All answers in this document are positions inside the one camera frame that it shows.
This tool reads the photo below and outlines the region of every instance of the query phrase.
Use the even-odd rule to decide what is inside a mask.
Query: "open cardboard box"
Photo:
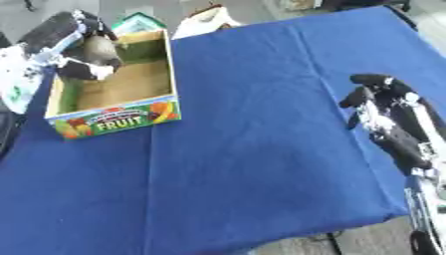
[[[45,119],[64,138],[99,135],[180,120],[165,30],[119,37],[122,67],[101,82],[57,77]]]

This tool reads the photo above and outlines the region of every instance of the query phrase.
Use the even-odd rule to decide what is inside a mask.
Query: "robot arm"
[[[103,80],[120,66],[116,54],[100,65],[71,55],[93,36],[117,39],[97,16],[76,10],[61,12],[22,37],[15,45],[0,49],[0,96],[5,105],[23,114],[44,78],[44,69],[55,67],[60,75],[82,80]]]
[[[342,108],[354,108],[348,128],[361,123],[407,176],[413,253],[445,255],[445,124],[423,98],[392,77],[354,75],[350,79],[360,87],[339,103]]]

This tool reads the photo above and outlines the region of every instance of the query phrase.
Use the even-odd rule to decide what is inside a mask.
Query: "white object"
[[[212,8],[184,19],[181,24],[179,24],[178,29],[176,30],[172,39],[212,33],[217,31],[225,24],[232,27],[242,26],[240,22],[237,22],[231,18],[226,7]]]
[[[315,2],[315,0],[281,0],[280,5],[287,11],[299,11],[314,8]]]

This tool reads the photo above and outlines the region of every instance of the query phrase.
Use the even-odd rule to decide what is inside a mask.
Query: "box label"
[[[130,108],[109,108],[90,115],[86,113],[81,118],[55,120],[52,125],[64,138],[74,139],[180,119],[177,102],[157,102]]]

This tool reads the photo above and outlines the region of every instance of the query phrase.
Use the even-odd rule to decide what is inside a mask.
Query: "table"
[[[392,74],[446,116],[445,60],[370,8],[173,42],[184,121],[153,128],[145,254],[213,254],[406,213],[403,177],[337,102]]]
[[[0,253],[217,254],[407,213],[403,177],[336,102],[353,73],[445,116],[446,62],[382,8],[173,42],[184,120],[63,141],[51,77],[0,164]]]

